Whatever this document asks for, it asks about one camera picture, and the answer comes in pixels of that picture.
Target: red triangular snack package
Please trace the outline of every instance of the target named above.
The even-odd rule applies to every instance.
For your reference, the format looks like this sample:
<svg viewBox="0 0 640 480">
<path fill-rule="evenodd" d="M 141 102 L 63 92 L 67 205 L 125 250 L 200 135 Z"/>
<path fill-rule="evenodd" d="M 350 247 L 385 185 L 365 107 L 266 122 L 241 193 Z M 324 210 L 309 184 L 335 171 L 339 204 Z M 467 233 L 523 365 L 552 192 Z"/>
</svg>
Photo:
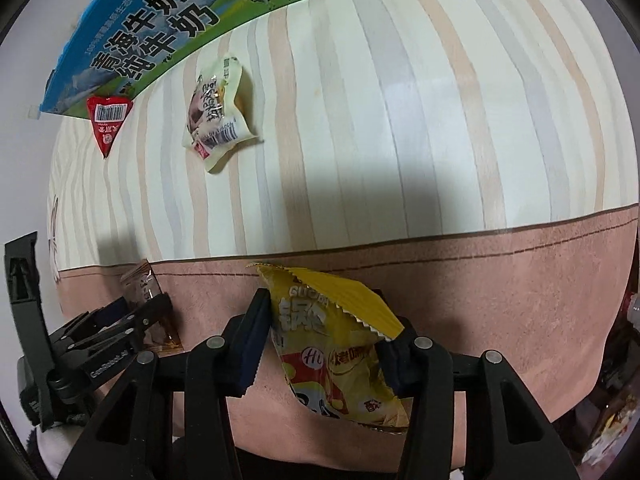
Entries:
<svg viewBox="0 0 640 480">
<path fill-rule="evenodd" d="M 126 97 L 91 96 L 86 100 L 86 107 L 94 127 L 95 140 L 98 141 L 102 156 L 107 158 L 124 119 L 133 108 L 133 101 Z"/>
</svg>

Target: transparent plastic wrapper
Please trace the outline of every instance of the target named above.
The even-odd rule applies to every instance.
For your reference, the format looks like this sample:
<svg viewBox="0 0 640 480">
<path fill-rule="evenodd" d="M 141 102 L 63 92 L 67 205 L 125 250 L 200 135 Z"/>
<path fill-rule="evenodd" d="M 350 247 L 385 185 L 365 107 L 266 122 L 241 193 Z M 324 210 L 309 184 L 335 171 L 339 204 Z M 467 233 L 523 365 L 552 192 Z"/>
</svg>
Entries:
<svg viewBox="0 0 640 480">
<path fill-rule="evenodd" d="M 242 65 L 234 56 L 217 60 L 198 76 L 182 145 L 196 151 L 207 171 L 236 144 L 255 138 L 242 115 L 241 78 Z"/>
<path fill-rule="evenodd" d="M 120 283 L 131 310 L 162 294 L 151 264 L 147 260 L 142 260 L 134 269 L 124 274 Z M 149 350 L 160 356 L 184 350 L 174 320 L 170 316 L 162 317 L 146 330 L 144 343 Z"/>
<path fill-rule="evenodd" d="M 360 282 L 323 272 L 256 267 L 271 293 L 272 339 L 298 400 L 320 415 L 382 430 L 407 428 L 374 346 L 402 332 L 382 298 Z"/>
</svg>

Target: metal bolt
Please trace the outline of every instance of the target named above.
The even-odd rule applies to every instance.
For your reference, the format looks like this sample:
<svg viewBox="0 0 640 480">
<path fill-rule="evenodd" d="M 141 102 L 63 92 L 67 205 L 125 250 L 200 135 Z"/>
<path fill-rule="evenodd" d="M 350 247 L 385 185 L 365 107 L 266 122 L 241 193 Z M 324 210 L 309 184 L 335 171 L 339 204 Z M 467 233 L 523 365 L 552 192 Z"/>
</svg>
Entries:
<svg viewBox="0 0 640 480">
<path fill-rule="evenodd" d="M 149 350 L 140 352 L 138 354 L 138 357 L 136 358 L 136 361 L 138 361 L 141 365 L 147 365 L 153 360 L 154 360 L 154 353 L 150 352 Z"/>
<path fill-rule="evenodd" d="M 428 350 L 433 346 L 433 341 L 428 337 L 421 336 L 415 338 L 414 345 L 416 345 L 418 348 L 421 348 L 422 350 Z"/>
<path fill-rule="evenodd" d="M 500 361 L 502 361 L 502 354 L 495 350 L 489 350 L 486 354 L 484 354 L 484 357 L 487 361 L 493 363 L 494 365 L 497 365 Z"/>
<path fill-rule="evenodd" d="M 224 345 L 225 338 L 223 338 L 221 335 L 215 335 L 207 339 L 207 346 L 212 350 L 215 350 L 216 348 L 222 348 Z"/>
</svg>

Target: white wall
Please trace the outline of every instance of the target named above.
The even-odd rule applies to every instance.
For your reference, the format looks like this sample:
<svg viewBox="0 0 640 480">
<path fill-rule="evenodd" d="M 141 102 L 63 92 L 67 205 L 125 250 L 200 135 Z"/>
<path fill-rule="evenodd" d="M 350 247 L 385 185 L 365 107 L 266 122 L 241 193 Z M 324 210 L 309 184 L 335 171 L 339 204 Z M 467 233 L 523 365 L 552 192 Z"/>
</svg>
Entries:
<svg viewBox="0 0 640 480">
<path fill-rule="evenodd" d="M 46 211 L 50 155 L 60 118 L 42 114 L 36 120 L 28 114 L 31 105 L 40 105 L 49 73 L 90 2 L 31 0 L 0 45 L 0 251 L 4 256 L 7 241 L 38 231 L 36 258 L 50 332 L 63 324 L 49 268 Z M 31 425 L 18 402 L 15 367 L 20 355 L 6 287 L 0 285 L 0 400 L 25 441 Z"/>
</svg>

